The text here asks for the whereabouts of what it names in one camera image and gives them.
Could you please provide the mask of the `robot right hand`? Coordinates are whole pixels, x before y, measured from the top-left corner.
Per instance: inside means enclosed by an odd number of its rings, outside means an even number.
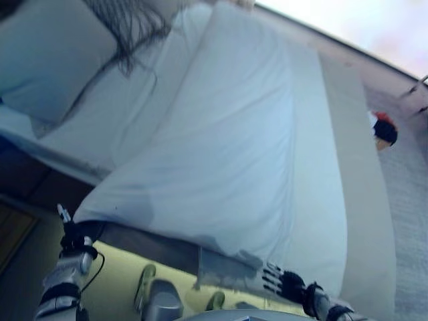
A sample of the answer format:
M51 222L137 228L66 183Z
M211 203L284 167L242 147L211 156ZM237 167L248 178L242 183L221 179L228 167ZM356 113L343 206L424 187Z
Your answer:
M288 301L303 304L306 297L306 285L294 272L266 263L262 269L263 288Z

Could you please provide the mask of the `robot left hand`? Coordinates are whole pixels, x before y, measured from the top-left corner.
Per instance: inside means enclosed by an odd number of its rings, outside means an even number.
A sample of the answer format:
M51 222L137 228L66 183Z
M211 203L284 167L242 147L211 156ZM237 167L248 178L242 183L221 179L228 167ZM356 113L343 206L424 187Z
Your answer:
M78 254L88 254L92 259L98 257L98 252L92 246L92 240L85 236L80 227L72 220L68 210L57 204L58 214L63 222L64 236L60 241L62 250L60 257Z

